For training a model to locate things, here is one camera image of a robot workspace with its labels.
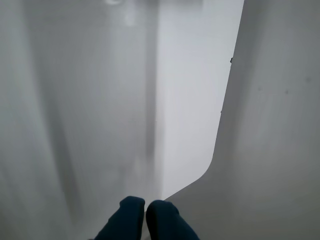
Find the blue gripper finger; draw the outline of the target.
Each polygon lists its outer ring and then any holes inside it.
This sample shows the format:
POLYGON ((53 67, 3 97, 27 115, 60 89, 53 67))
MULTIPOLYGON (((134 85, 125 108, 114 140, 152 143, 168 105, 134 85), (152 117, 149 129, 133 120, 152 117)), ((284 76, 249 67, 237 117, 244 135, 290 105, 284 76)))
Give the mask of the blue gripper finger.
POLYGON ((199 237, 169 201, 154 200, 146 210, 152 240, 198 240, 199 237))
POLYGON ((119 203, 118 210, 99 231, 96 240, 140 240, 144 221, 145 200, 127 196, 119 203))

